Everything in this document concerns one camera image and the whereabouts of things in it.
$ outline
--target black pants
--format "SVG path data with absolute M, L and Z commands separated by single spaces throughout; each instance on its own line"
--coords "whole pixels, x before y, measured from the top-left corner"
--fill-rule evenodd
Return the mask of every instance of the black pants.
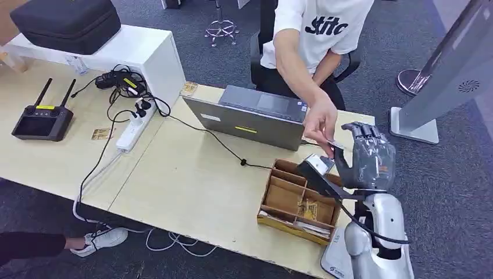
M 54 257 L 65 248 L 62 234 L 40 234 L 34 232 L 0 233 L 0 266 L 12 259 L 31 257 Z
M 261 84 L 257 84 L 257 90 L 299 99 L 289 88 L 288 84 L 284 81 L 283 77 L 281 77 L 281 74 L 279 74 L 277 69 L 267 69 L 263 67 L 262 71 L 264 79 Z M 346 110 L 341 90 L 339 90 L 339 87 L 337 87 L 337 84 L 332 80 L 332 78 L 329 77 L 326 79 L 320 85 L 320 88 L 327 93 L 337 109 Z

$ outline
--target robotic arm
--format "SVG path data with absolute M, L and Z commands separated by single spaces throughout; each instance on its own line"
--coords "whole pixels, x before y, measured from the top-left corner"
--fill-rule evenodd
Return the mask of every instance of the robotic arm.
M 298 170 L 352 219 L 344 237 L 355 279 L 413 279 L 401 203 L 387 193 L 395 177 L 395 148 L 375 126 L 353 122 L 342 129 L 351 130 L 354 137 L 353 166 L 348 166 L 343 149 L 336 146 L 335 165 L 344 187 L 354 189 L 353 194 L 327 179 L 329 158 L 310 155 Z M 343 199 L 355 200 L 354 215 Z

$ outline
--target speaker grille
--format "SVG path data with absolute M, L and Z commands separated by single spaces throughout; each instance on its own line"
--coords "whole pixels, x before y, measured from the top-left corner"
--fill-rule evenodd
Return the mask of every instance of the speaker grille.
M 459 92 L 460 93 L 471 93 L 479 88 L 480 82 L 477 80 L 466 80 L 459 84 Z

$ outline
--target laptop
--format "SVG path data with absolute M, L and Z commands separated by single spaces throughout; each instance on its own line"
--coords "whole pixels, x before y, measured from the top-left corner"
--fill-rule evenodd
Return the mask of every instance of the laptop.
M 297 151 L 301 143 L 304 127 L 300 118 L 296 120 L 301 121 L 294 121 L 285 117 L 262 113 L 263 109 L 245 106 L 242 108 L 225 106 L 220 103 L 210 103 L 187 96 L 183 96 L 183 100 L 208 130 L 293 151 Z M 277 102 L 278 100 L 274 99 L 273 101 L 271 100 L 270 104 L 276 105 Z M 280 109 L 276 109 L 274 113 L 279 114 L 280 111 Z
M 219 104 L 303 123 L 307 105 L 300 99 L 228 85 Z

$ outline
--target chair wheel base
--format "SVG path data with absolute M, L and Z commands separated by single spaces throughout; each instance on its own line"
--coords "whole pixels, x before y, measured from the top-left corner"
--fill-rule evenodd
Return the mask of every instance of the chair wheel base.
M 238 34 L 240 31 L 237 30 L 236 24 L 234 24 L 231 20 L 216 20 L 211 22 L 205 32 L 206 34 L 204 37 L 212 37 L 212 44 L 210 46 L 216 47 L 216 38 L 219 37 L 230 37 L 232 39 L 231 44 L 236 45 L 236 38 L 234 37 L 234 34 Z

